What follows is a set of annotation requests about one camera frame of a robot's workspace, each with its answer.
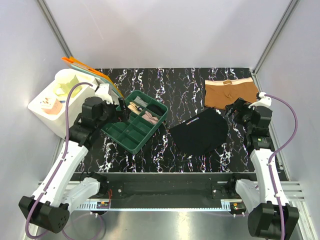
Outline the black underwear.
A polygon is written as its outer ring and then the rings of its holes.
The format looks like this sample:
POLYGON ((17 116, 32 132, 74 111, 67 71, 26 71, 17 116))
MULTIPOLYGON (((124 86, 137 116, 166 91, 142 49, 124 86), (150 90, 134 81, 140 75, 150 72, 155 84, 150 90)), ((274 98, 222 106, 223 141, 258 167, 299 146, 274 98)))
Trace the black underwear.
POLYGON ((213 108, 208 108, 169 130, 173 142, 184 154, 202 156, 227 140, 227 121, 213 108))

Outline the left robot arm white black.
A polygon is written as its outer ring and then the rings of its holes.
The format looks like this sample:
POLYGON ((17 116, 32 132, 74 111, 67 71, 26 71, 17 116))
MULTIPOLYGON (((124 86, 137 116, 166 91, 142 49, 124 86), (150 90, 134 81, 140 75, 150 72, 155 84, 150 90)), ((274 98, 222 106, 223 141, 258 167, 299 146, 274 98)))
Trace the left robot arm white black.
POLYGON ((91 172, 68 193, 65 192, 77 166, 88 154, 102 128, 109 123, 127 122, 130 117, 124 98, 119 104, 107 103, 98 96, 85 99, 81 112, 66 131, 63 151, 44 181, 31 196, 23 196, 18 206, 26 218, 25 233, 33 224, 46 232, 59 233, 66 226, 71 213, 88 198, 103 198, 109 194, 108 179, 91 172))

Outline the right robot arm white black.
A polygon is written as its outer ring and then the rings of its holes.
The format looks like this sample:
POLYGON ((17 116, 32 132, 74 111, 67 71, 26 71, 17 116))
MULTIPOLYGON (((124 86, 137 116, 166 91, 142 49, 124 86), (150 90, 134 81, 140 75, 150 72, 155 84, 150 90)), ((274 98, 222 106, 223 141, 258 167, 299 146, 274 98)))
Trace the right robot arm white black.
POLYGON ((250 103, 238 98, 225 107, 226 115, 245 128, 245 146, 253 163, 256 183, 237 179, 227 185, 228 195, 241 197, 247 211, 247 225, 252 237, 266 240, 290 239, 300 214, 291 206, 281 185, 276 167, 275 149, 270 137, 272 99, 262 92, 250 103))

